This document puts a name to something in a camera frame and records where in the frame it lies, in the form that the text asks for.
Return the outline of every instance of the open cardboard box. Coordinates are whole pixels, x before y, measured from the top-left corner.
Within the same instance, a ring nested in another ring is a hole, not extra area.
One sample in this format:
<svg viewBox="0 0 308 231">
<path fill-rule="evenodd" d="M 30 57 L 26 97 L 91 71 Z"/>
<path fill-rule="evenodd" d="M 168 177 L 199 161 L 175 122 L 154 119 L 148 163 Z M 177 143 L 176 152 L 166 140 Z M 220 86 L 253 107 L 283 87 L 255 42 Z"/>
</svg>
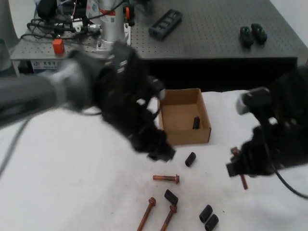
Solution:
<svg viewBox="0 0 308 231">
<path fill-rule="evenodd" d="M 171 145 L 208 143 L 211 124 L 200 89 L 166 90 L 158 107 L 159 126 Z M 193 129 L 196 116 L 200 118 L 199 129 Z"/>
</svg>

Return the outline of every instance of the label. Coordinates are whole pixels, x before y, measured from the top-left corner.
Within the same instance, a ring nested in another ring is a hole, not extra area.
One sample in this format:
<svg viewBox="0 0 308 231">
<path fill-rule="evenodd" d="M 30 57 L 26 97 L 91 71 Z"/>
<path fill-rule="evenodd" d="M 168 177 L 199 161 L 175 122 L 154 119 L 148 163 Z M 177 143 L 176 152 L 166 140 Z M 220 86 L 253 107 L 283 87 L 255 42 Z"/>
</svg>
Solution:
<svg viewBox="0 0 308 231">
<path fill-rule="evenodd" d="M 103 10 L 103 9 L 100 9 L 100 12 L 102 14 L 105 14 L 105 13 L 108 13 L 109 10 Z M 102 21 L 105 22 L 105 23 L 116 23 L 116 12 L 115 11 L 112 11 L 110 13 L 108 13 L 107 15 L 101 17 Z"/>
<path fill-rule="evenodd" d="M 55 70 L 58 69 L 58 65 L 61 60 L 40 60 L 40 61 L 31 61 L 33 70 Z"/>
</svg>

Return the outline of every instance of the white cloth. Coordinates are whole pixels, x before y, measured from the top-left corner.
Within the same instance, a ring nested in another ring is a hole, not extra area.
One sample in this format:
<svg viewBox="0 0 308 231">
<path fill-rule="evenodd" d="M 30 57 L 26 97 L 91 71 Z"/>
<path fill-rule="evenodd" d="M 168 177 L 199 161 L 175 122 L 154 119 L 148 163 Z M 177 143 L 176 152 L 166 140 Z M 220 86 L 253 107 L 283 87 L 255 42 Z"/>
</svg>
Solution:
<svg viewBox="0 0 308 231">
<path fill-rule="evenodd" d="M 308 203 L 276 176 L 240 178 L 225 167 L 230 148 L 251 138 L 252 115 L 239 116 L 239 91 L 203 93 L 212 125 L 210 143 L 177 147 L 173 161 L 152 162 L 103 123 L 63 110 L 34 118 L 0 180 L 2 231 L 135 231 L 153 196 L 144 231 L 160 230 L 169 212 L 166 189 L 179 197 L 168 231 L 204 230 L 199 214 L 210 204 L 217 231 L 307 231 Z M 151 104 L 153 110 L 156 102 Z M 0 159 L 19 125 L 0 131 Z M 190 152 L 197 159 L 184 164 Z M 153 181 L 153 174 L 180 175 L 180 184 Z M 308 193 L 307 167 L 283 171 L 292 186 Z"/>
</svg>

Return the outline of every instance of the copper bolt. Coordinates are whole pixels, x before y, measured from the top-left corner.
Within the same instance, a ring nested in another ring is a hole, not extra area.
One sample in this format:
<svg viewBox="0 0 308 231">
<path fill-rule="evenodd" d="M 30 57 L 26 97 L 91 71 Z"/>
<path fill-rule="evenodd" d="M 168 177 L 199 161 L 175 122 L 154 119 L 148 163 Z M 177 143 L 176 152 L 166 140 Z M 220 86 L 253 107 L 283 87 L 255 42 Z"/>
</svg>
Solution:
<svg viewBox="0 0 308 231">
<path fill-rule="evenodd" d="M 240 154 L 240 150 L 239 150 L 237 147 L 234 147 L 234 148 L 231 149 L 231 153 L 232 153 L 235 157 L 238 157 L 239 154 Z M 247 189 L 248 189 L 248 185 L 247 185 L 245 176 L 244 176 L 244 175 L 240 175 L 240 176 L 241 176 L 241 180 L 242 180 L 243 187 L 244 187 L 245 190 L 247 190 Z"/>
<path fill-rule="evenodd" d="M 175 177 L 171 176 L 153 176 L 153 180 L 166 180 L 166 181 L 175 181 L 176 184 L 180 182 L 180 176 L 176 175 Z"/>
<path fill-rule="evenodd" d="M 156 200 L 155 200 L 154 197 L 151 197 L 151 198 L 149 199 L 149 206 L 147 207 L 147 209 L 146 209 L 146 211 L 145 211 L 145 213 L 144 213 L 144 215 L 143 215 L 143 218 L 142 218 L 142 220 L 141 220 L 141 222 L 140 222 L 139 227 L 137 228 L 137 231 L 142 231 L 142 229 L 143 229 L 143 227 L 144 227 L 144 225 L 145 225 L 145 222 L 146 222 L 146 220 L 148 219 L 148 216 L 149 216 L 149 214 L 150 214 L 150 211 L 151 211 L 151 209 L 152 209 L 155 205 L 156 205 Z"/>
<path fill-rule="evenodd" d="M 167 226 L 169 224 L 169 222 L 171 221 L 171 218 L 173 216 L 173 214 L 177 213 L 177 207 L 176 205 L 170 205 L 170 212 L 168 213 L 168 216 L 163 224 L 163 227 L 161 228 L 160 231 L 166 231 Z"/>
</svg>

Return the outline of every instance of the metal table surface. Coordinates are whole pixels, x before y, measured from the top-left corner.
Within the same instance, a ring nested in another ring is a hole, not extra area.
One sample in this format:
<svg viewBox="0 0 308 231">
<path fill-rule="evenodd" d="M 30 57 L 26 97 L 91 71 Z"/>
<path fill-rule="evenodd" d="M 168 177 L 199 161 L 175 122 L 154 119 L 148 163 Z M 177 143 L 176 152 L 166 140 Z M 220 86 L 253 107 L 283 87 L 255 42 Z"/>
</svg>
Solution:
<svg viewBox="0 0 308 231">
<path fill-rule="evenodd" d="M 155 13 L 146 20 L 137 17 L 131 29 L 131 45 L 144 59 L 215 59 L 297 57 L 307 61 L 308 49 L 269 0 L 154 0 Z M 182 22 L 164 40 L 148 35 L 148 27 L 168 9 L 183 13 Z M 239 29 L 259 23 L 268 34 L 265 46 L 254 44 L 250 50 L 239 43 Z M 78 47 L 66 45 L 70 52 Z M 84 51 L 96 53 L 95 40 L 83 41 Z M 53 53 L 50 40 L 22 39 L 11 59 L 62 59 Z"/>
</svg>

